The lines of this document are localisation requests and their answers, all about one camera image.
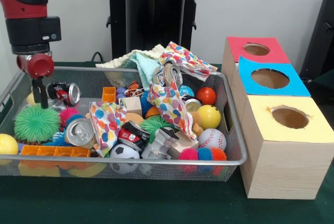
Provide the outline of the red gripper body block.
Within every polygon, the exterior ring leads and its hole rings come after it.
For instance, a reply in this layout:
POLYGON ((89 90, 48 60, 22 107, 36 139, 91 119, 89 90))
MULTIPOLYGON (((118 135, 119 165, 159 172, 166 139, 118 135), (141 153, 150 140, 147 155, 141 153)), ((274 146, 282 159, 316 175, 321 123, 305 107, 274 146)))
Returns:
POLYGON ((32 78, 49 77, 54 72, 52 53, 35 53, 32 55, 18 55, 18 67, 32 78))

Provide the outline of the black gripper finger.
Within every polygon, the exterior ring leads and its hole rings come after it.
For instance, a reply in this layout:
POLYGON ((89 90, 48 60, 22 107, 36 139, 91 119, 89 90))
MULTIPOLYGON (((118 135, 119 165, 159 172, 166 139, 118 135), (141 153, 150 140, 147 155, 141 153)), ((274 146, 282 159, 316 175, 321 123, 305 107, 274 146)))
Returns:
POLYGON ((45 85, 42 82, 42 77, 32 80, 32 92, 35 103, 39 103, 41 108, 48 108, 48 97, 45 85))

